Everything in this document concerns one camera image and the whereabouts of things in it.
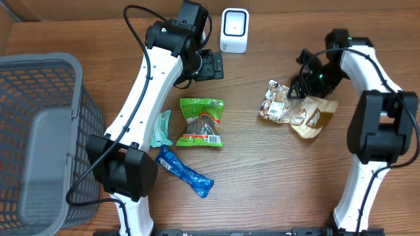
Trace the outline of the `beige brown nut snack bag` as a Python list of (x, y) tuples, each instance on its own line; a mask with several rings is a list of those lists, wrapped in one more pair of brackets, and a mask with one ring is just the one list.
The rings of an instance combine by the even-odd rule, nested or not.
[(287, 97), (288, 92), (288, 87), (269, 81), (260, 116), (279, 124), (290, 124), (301, 138), (315, 138), (331, 121), (338, 102), (314, 96), (291, 99)]

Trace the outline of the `green snack bag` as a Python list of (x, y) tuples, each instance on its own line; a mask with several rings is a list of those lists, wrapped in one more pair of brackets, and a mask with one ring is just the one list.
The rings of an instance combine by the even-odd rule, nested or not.
[(219, 134), (224, 101), (214, 98), (181, 98), (180, 108), (186, 120), (186, 130), (177, 146), (209, 146), (221, 148)]

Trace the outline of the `light teal snack packet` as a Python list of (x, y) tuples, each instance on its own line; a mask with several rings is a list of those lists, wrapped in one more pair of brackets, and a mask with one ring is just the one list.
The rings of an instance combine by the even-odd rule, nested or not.
[(152, 148), (159, 148), (161, 146), (172, 146), (169, 135), (169, 120), (171, 117), (171, 110), (160, 113), (155, 121), (152, 133), (150, 146)]

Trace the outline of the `blue snack packet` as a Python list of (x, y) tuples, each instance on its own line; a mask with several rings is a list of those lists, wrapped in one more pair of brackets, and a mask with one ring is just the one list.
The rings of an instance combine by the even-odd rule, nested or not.
[(212, 179), (197, 173), (185, 165), (167, 146), (161, 146), (155, 162), (186, 182), (201, 198), (206, 198), (214, 186), (215, 182)]

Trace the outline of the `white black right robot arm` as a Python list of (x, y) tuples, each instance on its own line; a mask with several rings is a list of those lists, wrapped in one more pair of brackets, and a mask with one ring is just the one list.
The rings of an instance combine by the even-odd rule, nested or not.
[(319, 234), (383, 235), (383, 229), (368, 226), (369, 213), (383, 178), (400, 168), (397, 159), (408, 151), (411, 137), (419, 136), (415, 120), (419, 99), (389, 78), (367, 37), (333, 29), (325, 37), (323, 54), (327, 64), (317, 54), (302, 51), (288, 98), (325, 98), (342, 79), (349, 79), (360, 99), (346, 135), (352, 168), (343, 196)]

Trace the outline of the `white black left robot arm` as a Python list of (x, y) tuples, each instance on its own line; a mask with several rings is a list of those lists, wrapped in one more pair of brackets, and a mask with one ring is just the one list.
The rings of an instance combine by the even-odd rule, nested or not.
[(204, 29), (211, 25), (208, 10), (193, 1), (183, 1), (175, 19), (159, 17), (139, 43), (141, 68), (119, 115), (102, 136), (87, 140), (88, 172), (117, 207), (116, 235), (153, 233), (148, 194), (158, 164), (148, 150), (154, 123), (172, 87), (223, 77), (221, 54), (205, 48)]

